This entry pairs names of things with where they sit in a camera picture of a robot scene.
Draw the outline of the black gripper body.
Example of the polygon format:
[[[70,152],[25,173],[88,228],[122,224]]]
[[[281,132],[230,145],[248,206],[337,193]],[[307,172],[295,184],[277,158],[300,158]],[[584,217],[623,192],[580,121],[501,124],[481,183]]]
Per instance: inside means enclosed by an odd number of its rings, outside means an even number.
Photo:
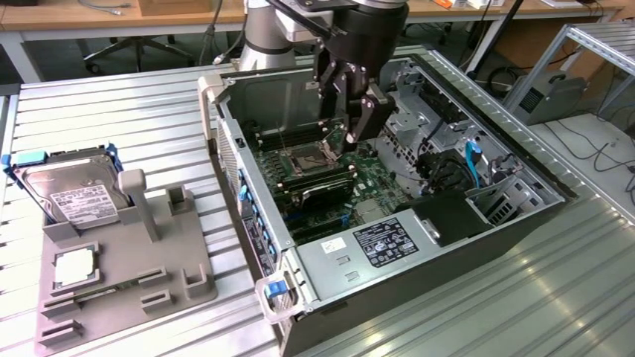
[[[408,16],[408,5],[376,8],[360,4],[336,10],[332,19],[335,35],[325,40],[331,57],[377,73],[393,55],[397,37]]]

